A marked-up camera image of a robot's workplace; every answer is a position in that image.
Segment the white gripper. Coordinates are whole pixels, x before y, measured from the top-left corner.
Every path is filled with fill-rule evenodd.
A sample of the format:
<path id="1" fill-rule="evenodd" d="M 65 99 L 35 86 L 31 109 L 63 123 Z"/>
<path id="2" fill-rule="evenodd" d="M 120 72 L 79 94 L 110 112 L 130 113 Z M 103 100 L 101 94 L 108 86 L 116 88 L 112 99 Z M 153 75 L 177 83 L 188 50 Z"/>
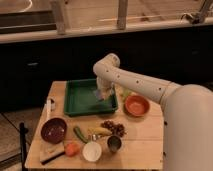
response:
<path id="1" fill-rule="evenodd" d="M 98 77 L 96 79 L 96 83 L 97 83 L 97 90 L 103 92 L 105 100 L 108 99 L 114 93 L 114 85 L 110 81 Z"/>

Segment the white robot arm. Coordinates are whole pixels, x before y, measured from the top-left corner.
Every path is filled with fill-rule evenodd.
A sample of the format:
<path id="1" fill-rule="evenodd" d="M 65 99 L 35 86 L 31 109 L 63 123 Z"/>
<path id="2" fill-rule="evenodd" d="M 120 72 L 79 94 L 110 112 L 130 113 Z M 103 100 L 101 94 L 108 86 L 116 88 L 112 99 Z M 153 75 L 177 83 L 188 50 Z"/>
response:
<path id="1" fill-rule="evenodd" d="M 93 72 L 101 98 L 117 83 L 161 106 L 163 171 L 213 171 L 213 91 L 125 71 L 113 53 L 97 61 Z"/>

